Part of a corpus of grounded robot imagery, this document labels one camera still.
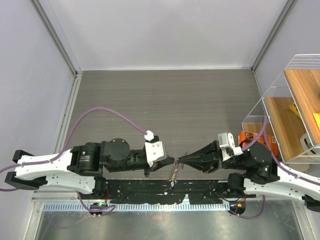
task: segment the black cable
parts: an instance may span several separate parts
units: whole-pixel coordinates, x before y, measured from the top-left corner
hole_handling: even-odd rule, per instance
[[[227,200],[225,198],[223,198],[222,196],[220,196],[218,193],[216,193],[215,191],[213,192],[215,195],[217,195],[219,198],[221,198],[222,200],[225,200],[226,202],[229,202],[229,203],[233,203],[233,202],[237,202],[239,201],[240,197],[238,197],[237,200],[233,200],[233,201],[230,201],[230,200]]]

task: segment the robotic arm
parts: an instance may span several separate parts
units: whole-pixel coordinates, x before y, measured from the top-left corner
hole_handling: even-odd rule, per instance
[[[13,161],[21,164],[8,172],[7,184],[22,190],[37,190],[41,186],[75,190],[83,199],[105,198],[106,190],[117,204],[181,203],[188,195],[190,204],[217,203],[225,198],[254,198],[256,195],[276,196],[304,201],[307,208],[320,212],[320,187],[300,177],[319,182],[319,179],[272,161],[269,150],[259,142],[242,152],[236,147],[231,133],[218,135],[204,148],[177,159],[167,155],[164,144],[151,131],[145,135],[143,149],[130,149],[121,138],[101,143],[88,142],[66,150],[57,160],[41,165],[24,165],[52,159],[57,154],[33,156],[17,150]],[[111,172],[144,170],[150,172],[173,164],[169,181],[112,180],[103,177],[103,169]],[[231,173],[222,180],[176,180],[178,171],[188,165],[203,173],[218,169],[244,170]],[[284,169],[297,174],[294,177]]]

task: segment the black motor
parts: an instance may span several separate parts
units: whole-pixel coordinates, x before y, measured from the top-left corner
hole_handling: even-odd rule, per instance
[[[149,168],[146,152],[130,150],[129,144],[121,138],[101,142],[100,164],[110,173]]]

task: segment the white mount bracket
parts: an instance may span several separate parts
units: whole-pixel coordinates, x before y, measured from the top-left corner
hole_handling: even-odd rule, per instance
[[[46,176],[47,184],[43,186],[58,187],[62,189],[75,190],[83,194],[91,194],[95,188],[95,178],[93,176],[80,176],[67,170],[71,163],[71,149],[66,150],[60,158],[55,161],[39,165],[23,165],[24,163],[34,163],[50,160],[58,154],[43,156],[23,155],[15,168],[16,178],[21,180],[34,180]]]
[[[227,153],[227,149],[232,149],[235,156],[243,154],[241,147],[235,145],[234,136],[229,132],[223,132],[218,135],[219,147],[222,151],[222,161],[228,160],[230,156]]]

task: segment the wooden shelf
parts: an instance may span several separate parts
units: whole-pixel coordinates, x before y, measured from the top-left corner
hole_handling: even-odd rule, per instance
[[[292,97],[266,97],[267,109],[285,161],[303,153],[300,138],[306,133],[302,120],[288,108]]]
[[[320,70],[286,69],[284,73],[311,141],[320,144],[320,129],[313,116],[320,113]]]

